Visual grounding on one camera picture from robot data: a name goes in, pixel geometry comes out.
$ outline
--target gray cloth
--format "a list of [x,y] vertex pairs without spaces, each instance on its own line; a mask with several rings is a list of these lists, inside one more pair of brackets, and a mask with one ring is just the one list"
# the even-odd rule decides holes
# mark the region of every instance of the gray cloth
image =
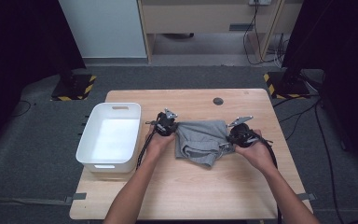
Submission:
[[226,140],[227,126],[223,120],[178,122],[175,157],[213,166],[214,161],[234,151]]

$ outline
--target human arm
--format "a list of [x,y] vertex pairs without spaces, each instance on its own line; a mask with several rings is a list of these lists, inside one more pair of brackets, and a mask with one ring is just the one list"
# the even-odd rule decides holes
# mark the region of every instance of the human arm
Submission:
[[[152,130],[153,126],[150,126],[147,135],[150,135]],[[105,220],[103,221],[104,224],[127,224],[136,222],[147,186],[158,160],[167,145],[173,141],[174,137],[174,133],[166,137],[163,137],[158,133],[153,135],[146,149],[145,158],[142,164],[113,200]]]
[[[259,130],[255,130],[255,133],[261,136]],[[266,146],[257,141],[250,147],[235,146],[235,151],[245,157],[266,178],[285,223],[319,223],[275,167]]]

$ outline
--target carpeted floor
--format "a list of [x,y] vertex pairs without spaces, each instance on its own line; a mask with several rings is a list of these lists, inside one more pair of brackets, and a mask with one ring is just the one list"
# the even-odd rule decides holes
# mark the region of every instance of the carpeted floor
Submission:
[[[97,78],[89,98],[68,102],[50,101],[58,76],[40,80],[24,89],[23,102],[19,102],[13,118],[1,132],[0,198],[64,200],[66,196],[72,196],[83,168],[75,158],[80,140],[78,134],[84,129],[82,123],[111,90],[267,89],[263,75],[278,70],[276,67],[240,66],[90,67],[89,71]],[[277,117],[279,120],[288,118],[310,108],[317,100],[318,97],[313,97],[278,105],[275,107]],[[281,101],[271,99],[274,105]],[[345,223],[350,223],[358,219],[358,155],[340,148],[326,111],[318,107],[318,115],[331,154],[339,213]],[[283,121],[281,125],[284,135],[290,136],[287,142],[306,191],[318,198],[311,202],[314,213],[322,223],[339,223],[326,149],[314,109],[302,114],[298,123],[297,118]],[[101,222],[72,220],[69,210],[67,205],[0,203],[0,223]]]

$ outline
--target white plastic bin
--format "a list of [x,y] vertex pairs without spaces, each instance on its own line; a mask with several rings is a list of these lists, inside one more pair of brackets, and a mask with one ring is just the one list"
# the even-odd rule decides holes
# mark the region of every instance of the white plastic bin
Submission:
[[89,116],[76,159],[92,172],[127,173],[135,167],[141,124],[136,103],[102,103]]

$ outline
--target forearm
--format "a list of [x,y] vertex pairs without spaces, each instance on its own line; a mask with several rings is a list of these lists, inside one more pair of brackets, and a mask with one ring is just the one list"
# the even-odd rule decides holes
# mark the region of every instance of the forearm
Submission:
[[112,202],[104,224],[136,222],[156,164],[157,159],[147,157],[144,159],[142,165]]
[[263,172],[277,202],[285,223],[319,223],[308,207],[303,204],[276,169]]

